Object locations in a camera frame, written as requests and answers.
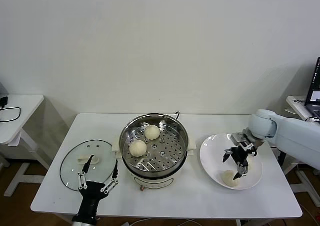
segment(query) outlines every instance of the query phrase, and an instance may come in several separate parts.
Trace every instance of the glass lid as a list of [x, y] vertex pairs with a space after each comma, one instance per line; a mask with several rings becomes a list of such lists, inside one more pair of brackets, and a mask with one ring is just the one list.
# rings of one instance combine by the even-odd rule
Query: glass lid
[[73, 148], [63, 159], [60, 167], [60, 178], [63, 184], [78, 191], [77, 173], [82, 171], [84, 164], [94, 155], [85, 175], [87, 181], [105, 182], [112, 174], [116, 165], [116, 154], [111, 144], [102, 140], [90, 140]]

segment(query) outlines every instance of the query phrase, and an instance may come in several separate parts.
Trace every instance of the white plate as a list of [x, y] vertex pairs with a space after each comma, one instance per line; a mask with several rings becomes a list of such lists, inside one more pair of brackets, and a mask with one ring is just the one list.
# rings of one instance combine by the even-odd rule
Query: white plate
[[230, 187], [222, 180], [221, 175], [226, 170], [237, 172], [237, 165], [230, 156], [222, 163], [225, 149], [234, 147], [230, 140], [231, 134], [214, 134], [208, 137], [201, 145], [200, 160], [207, 174], [224, 187], [243, 190], [255, 186], [261, 179], [263, 166], [259, 155], [252, 157], [252, 164], [245, 177], [239, 179], [239, 185]]

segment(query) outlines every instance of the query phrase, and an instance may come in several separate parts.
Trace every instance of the black cable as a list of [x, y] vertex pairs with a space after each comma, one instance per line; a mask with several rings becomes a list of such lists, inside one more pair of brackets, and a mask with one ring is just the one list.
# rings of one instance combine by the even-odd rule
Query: black cable
[[8, 109], [19, 109], [19, 115], [18, 115], [18, 117], [16, 117], [15, 119], [7, 120], [7, 121], [0, 121], [0, 122], [12, 122], [12, 121], [17, 120], [17, 119], [20, 117], [20, 115], [21, 115], [21, 107], [8, 107], [8, 108], [1, 108], [1, 109], [0, 109], [0, 111], [8, 110]]
[[180, 111], [176, 111], [175, 114], [177, 114], [177, 116], [176, 116], [175, 119], [178, 120], [178, 118], [179, 118], [179, 116], [180, 116]]

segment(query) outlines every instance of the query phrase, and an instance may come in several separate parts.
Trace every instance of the laptop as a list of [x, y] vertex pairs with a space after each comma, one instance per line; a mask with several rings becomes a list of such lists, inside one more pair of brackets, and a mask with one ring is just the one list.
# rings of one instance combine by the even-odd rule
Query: laptop
[[320, 119], [320, 57], [318, 57], [316, 62], [310, 89], [304, 105], [313, 117]]

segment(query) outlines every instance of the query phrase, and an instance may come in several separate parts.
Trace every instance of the pot handle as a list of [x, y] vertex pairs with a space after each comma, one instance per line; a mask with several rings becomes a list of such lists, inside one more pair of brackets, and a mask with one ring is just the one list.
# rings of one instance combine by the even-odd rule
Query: pot handle
[[115, 158], [116, 159], [121, 159], [122, 158], [122, 155], [121, 155], [121, 152], [120, 152], [120, 147], [119, 147], [119, 138], [120, 138], [120, 135], [118, 135], [118, 137], [116, 137], [112, 143], [112, 152], [115, 152]]
[[189, 136], [189, 142], [188, 142], [188, 155], [194, 155], [195, 151], [197, 149], [196, 142], [192, 137]]

